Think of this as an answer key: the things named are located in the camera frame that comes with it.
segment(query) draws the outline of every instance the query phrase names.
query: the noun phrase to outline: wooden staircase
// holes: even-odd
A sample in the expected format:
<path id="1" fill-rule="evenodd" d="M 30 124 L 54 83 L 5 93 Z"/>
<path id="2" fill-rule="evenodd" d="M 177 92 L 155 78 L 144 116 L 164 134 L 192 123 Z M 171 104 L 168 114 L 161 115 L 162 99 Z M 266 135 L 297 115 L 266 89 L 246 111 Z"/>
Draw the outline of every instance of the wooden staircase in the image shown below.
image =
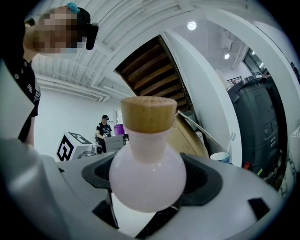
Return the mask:
<path id="1" fill-rule="evenodd" d="M 172 55 L 160 36 L 129 55 L 116 71 L 137 96 L 158 96 L 177 101 L 177 109 L 193 109 Z"/>

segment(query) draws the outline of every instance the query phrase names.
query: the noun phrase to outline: purple bucket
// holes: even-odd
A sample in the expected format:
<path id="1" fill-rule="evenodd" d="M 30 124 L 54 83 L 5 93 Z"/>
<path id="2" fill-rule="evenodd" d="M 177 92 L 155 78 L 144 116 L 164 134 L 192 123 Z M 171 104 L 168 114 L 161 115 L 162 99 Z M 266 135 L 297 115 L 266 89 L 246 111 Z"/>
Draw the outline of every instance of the purple bucket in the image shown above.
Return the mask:
<path id="1" fill-rule="evenodd" d="M 122 135 L 124 133 L 125 133 L 125 131 L 124 131 L 123 124 L 117 124 L 114 126 L 114 134 L 115 135 Z"/>

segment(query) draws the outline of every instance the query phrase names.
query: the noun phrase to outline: wooden stopper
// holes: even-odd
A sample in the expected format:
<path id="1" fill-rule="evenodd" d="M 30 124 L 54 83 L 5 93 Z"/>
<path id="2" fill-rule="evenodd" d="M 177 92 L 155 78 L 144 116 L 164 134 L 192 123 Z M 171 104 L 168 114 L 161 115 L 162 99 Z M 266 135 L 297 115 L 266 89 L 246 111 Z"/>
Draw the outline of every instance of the wooden stopper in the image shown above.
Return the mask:
<path id="1" fill-rule="evenodd" d="M 138 133 L 160 133 L 174 122 L 177 102 L 165 97 L 128 97 L 121 100 L 123 123 Z"/>

